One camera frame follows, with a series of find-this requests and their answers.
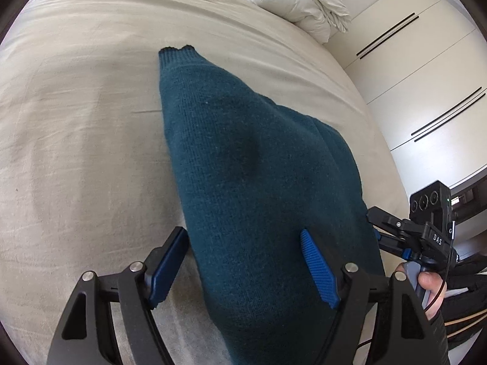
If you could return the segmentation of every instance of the cable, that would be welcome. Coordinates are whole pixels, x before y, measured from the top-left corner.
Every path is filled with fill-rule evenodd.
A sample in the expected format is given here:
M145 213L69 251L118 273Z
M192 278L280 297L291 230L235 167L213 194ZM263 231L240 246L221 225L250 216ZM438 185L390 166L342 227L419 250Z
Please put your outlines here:
M484 318L487 318L487 314L484 314L478 320L474 321L471 324L468 324L466 327L463 327L462 329L459 329L459 330L451 333L450 335L447 335L447 339L450 339L452 336L458 335L459 333L463 332L464 330L467 330L468 328L473 327L475 324L480 323Z
M366 341L364 341L364 342L360 343L360 344L357 346L357 350L358 350L359 348L361 348L362 346L368 345L368 344L369 344L369 343L371 343L371 342L372 342L372 339L369 339L369 340L366 340Z
M453 226L452 226L452 235L454 235L454 232L455 232L455 224L453 224ZM454 248L454 240L455 240L455 237L453 236L453 238L451 239L451 244L450 244L450 253L448 254L448 261L447 261L448 263L447 263L447 269L445 271L445 278L443 279L443 282L441 283L440 291L437 292L437 294L435 295L435 297L433 298L431 303L425 307L425 313L431 308L431 306L434 305L434 303L440 297L441 293L443 292L443 287L447 283L448 271L450 270L451 255L453 253L453 248Z
M448 325L454 325L454 324L461 323L463 321L471 320L472 318L478 317L479 315L482 315L485 313L487 313L487 308L485 308L484 310L478 311L475 314L471 314L470 316L466 316L464 318L459 318L457 320L451 320L451 321L445 323L445 327L447 327Z

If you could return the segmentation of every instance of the teal sweater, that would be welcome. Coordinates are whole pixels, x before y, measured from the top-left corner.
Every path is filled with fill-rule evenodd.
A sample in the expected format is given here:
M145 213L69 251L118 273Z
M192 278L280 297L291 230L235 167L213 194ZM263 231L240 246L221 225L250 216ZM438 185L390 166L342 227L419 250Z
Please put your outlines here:
M335 312L300 250L313 226L383 274L338 132L278 106L193 47L159 52L164 131L205 302L235 365L311 365Z

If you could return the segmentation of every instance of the sweater cuff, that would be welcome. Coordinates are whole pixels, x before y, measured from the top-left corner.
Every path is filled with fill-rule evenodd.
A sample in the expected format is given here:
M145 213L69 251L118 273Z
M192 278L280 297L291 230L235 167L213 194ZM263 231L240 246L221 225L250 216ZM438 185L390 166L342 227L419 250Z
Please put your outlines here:
M438 352L441 358L441 365L450 365L448 359L448 338L447 330L445 329L445 321L439 310L436 315L429 321L433 331L433 339L438 345Z
M162 68L166 68L171 64L184 64L188 62L207 60L198 54L191 45L186 45L181 49L166 47L159 51L159 64Z

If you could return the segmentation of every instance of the hand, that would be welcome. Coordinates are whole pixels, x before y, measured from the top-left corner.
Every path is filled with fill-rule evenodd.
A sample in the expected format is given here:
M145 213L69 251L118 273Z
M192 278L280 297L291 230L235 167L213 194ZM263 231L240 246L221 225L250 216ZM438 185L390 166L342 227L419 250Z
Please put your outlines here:
M402 264L400 264L395 271L404 273L404 268L402 267ZM421 272L418 276L418 282L420 286L422 286L426 291L428 290L430 291L429 298L428 298L428 304L430 304L433 301L436 294L440 291L440 287L441 284L443 283L443 279L440 277L438 273ZM443 299L445 298L446 291L447 291L447 285L445 284L441 292L441 295L438 296L436 302L434 302L433 306L431 306L431 308L428 309L428 311L426 312L426 318L428 318L428 320L431 320L440 309L440 306L443 303Z

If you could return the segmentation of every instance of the beige bed sheet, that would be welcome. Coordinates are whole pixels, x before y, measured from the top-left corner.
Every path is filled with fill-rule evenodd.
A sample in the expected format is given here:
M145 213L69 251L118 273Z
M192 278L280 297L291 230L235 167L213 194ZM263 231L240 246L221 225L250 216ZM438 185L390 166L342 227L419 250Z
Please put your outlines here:
M407 216L362 97L292 24L245 0L31 0L0 46L0 320L32 365L45 363L83 271L116 273L184 224L157 52L187 43L255 91L336 128L367 205ZM155 318L176 363L228 363L191 256ZM114 320L121 329L116 307ZM119 343L131 363L122 333Z

